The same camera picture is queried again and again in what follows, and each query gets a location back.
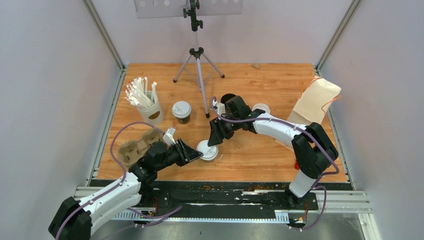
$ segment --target red component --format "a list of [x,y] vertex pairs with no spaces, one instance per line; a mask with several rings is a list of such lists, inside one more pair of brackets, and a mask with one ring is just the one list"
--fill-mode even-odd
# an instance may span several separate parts
[[157,214],[158,213],[158,198],[157,197],[153,197],[153,199],[154,199],[154,202],[155,202],[155,204],[154,204],[155,205],[155,207],[154,207],[154,214]]
[[301,168],[299,167],[299,163],[298,163],[298,161],[296,160],[296,163],[294,164],[294,169],[296,169],[296,170],[300,170]]

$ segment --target gray floor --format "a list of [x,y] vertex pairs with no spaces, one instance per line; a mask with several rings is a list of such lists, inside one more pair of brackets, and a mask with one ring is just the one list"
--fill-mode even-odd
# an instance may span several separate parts
[[[317,214],[308,214],[308,222]],[[101,240],[115,231],[129,226],[129,221],[109,221],[91,240]],[[324,214],[314,228],[296,232],[285,224],[276,223],[204,223],[163,222],[156,226],[131,228],[111,235],[108,240],[364,240],[357,214]]]

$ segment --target orange wire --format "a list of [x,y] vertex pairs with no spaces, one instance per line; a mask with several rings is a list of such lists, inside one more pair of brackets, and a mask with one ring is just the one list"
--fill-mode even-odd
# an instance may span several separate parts
[[158,198],[154,197],[154,199],[156,200],[156,207],[154,208],[154,213],[157,214],[158,213]]
[[308,203],[307,202],[305,202],[305,207],[306,207],[306,210],[305,210],[305,215],[303,215],[303,216],[301,216],[301,217],[299,217],[299,219],[303,219],[303,218],[307,218],[307,215],[308,215],[308,211],[309,211],[309,209],[308,209]]
[[342,95],[337,95],[337,96],[335,96],[335,98],[333,98],[331,101],[329,101],[329,102],[327,102],[326,104],[322,105],[321,110],[324,112],[324,114],[326,114],[326,113],[327,113],[326,111],[324,111],[324,107],[325,107],[325,105],[327,105],[327,104],[329,104],[329,103],[332,103],[332,102],[334,102],[334,101],[336,101],[336,100],[338,100],[338,99],[340,99],[340,98],[342,98]]
[[[313,78],[311,81],[310,81],[310,83],[309,83],[309,85],[306,87],[306,89],[308,89],[316,80],[318,80],[318,79],[322,79],[322,77],[315,77],[315,78]],[[300,86],[300,97],[299,98],[301,98],[302,97],[302,94],[303,94],[303,90],[302,90],[302,86]]]

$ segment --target tripod stand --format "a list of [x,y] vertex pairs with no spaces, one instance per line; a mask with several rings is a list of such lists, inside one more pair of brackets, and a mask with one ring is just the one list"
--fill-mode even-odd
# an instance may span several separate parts
[[[190,9],[189,10],[186,10],[185,8],[183,9],[184,18],[187,18],[187,16],[190,16],[190,19],[191,19],[191,30],[193,31],[193,36],[194,36],[194,48],[191,48],[189,50],[189,55],[188,55],[187,59],[185,60],[184,64],[182,65],[182,67],[180,68],[180,70],[178,71],[176,77],[173,79],[173,82],[174,83],[177,82],[178,77],[181,75],[183,70],[186,69],[186,65],[189,62],[190,58],[192,56],[194,56],[196,58],[197,79],[194,78],[194,76],[187,69],[186,69],[186,71],[191,75],[191,77],[193,79],[196,80],[197,86],[198,86],[199,90],[201,90],[201,94],[203,96],[203,102],[204,102],[204,111],[206,113],[206,118],[209,118],[210,117],[210,115],[209,115],[209,105],[208,105],[208,101],[206,99],[206,94],[205,94],[205,84],[208,82],[208,80],[211,77],[214,70],[216,70],[219,73],[221,78],[225,78],[225,75],[220,71],[220,69],[215,65],[215,63],[213,61],[211,61],[211,59],[204,53],[203,47],[199,47],[198,28],[200,27],[201,29],[203,29],[203,21],[197,20],[196,8],[197,9],[200,8],[199,0],[197,0],[197,1],[196,0],[190,0]],[[210,63],[210,65],[212,65],[212,67],[213,67],[208,78],[206,79],[206,82],[203,82],[202,67],[200,65],[200,56],[202,56],[202,55]]]

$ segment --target disposable coffee cup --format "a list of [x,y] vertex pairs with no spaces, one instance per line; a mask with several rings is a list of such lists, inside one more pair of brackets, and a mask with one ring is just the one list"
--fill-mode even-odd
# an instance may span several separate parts
[[197,145],[197,150],[203,153],[200,158],[210,162],[218,156],[218,146],[208,146],[208,140],[203,140]]
[[271,109],[268,105],[266,105],[265,103],[256,103],[253,107],[252,110],[255,109],[260,109],[260,110],[264,110],[265,113],[267,114],[271,114]]
[[186,124],[190,121],[192,106],[186,101],[178,101],[172,106],[172,114],[180,124]]

